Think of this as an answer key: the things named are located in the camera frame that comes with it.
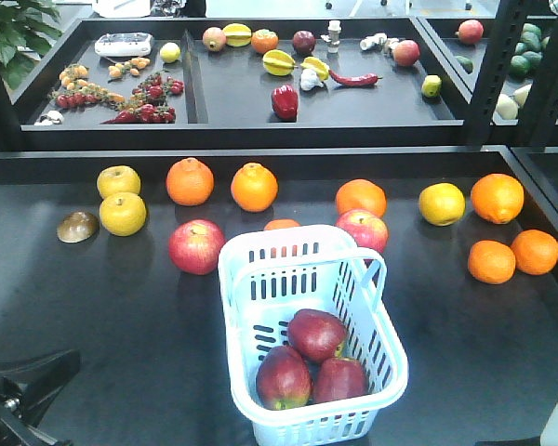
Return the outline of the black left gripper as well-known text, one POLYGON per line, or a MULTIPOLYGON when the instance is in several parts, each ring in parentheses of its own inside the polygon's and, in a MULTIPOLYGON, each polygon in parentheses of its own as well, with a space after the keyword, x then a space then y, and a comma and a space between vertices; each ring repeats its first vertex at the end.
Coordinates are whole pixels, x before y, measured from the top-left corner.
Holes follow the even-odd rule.
POLYGON ((39 428, 47 410, 79 373, 76 349, 0 362, 0 445, 69 445, 39 428))

